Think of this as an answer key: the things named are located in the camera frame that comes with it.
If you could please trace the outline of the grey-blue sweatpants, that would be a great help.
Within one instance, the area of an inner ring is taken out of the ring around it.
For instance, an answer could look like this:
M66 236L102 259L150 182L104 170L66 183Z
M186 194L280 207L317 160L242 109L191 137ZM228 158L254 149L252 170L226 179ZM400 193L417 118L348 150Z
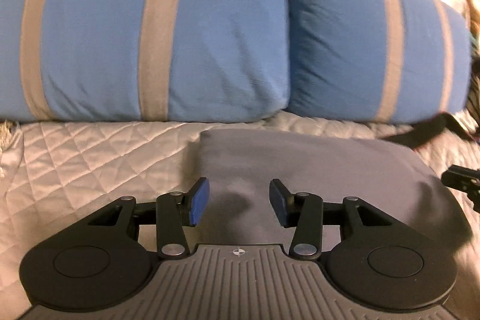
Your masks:
M292 233L269 203L272 179L325 202L358 196L451 251L473 235L456 198L421 158L383 140L214 129L201 134L199 173L210 183L198 226L203 243L288 245Z

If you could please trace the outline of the grey quilted bedspread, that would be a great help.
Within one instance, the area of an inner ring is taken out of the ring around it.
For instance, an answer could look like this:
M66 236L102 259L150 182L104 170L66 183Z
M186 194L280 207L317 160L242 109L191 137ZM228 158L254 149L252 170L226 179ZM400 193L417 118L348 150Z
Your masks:
M285 112L253 124L1 121L1 319L17 319L30 307L18 276L26 251L123 194L143 202L189 187L198 175L199 134L214 127L359 139L409 130ZM450 131L417 153L438 175L451 164L479 169L479 145ZM479 214L465 194L452 193L473 237L456 255L461 271L448 308L461 319L479 319Z

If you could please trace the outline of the brown teddy bear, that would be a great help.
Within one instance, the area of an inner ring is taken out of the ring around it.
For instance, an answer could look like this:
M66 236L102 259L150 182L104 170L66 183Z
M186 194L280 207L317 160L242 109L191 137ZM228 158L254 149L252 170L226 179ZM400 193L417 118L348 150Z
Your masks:
M479 14L479 0L465 0L467 2L469 8L469 20L470 20L470 31L473 35L479 34L479 22L480 22L480 14Z

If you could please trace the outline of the right blue striped pillow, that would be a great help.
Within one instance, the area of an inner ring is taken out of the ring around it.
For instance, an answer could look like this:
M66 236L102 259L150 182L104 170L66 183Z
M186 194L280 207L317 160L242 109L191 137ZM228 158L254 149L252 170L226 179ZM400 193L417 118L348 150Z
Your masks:
M440 0L289 0L290 112L414 124L465 106L470 34Z

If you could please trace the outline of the blue striped pillow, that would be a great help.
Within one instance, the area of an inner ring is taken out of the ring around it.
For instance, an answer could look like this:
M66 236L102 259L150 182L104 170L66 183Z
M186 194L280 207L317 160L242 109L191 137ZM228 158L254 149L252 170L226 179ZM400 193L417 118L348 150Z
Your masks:
M414 124L465 106L470 34L440 0L289 0L290 112Z
M1 116L254 122L290 98L287 0L1 0Z

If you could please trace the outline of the left blue striped pillow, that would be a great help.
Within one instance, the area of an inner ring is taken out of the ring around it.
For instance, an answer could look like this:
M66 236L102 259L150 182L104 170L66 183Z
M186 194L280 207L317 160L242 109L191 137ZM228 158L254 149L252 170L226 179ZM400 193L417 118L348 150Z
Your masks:
M1 116L254 122L290 98L287 0L1 0Z

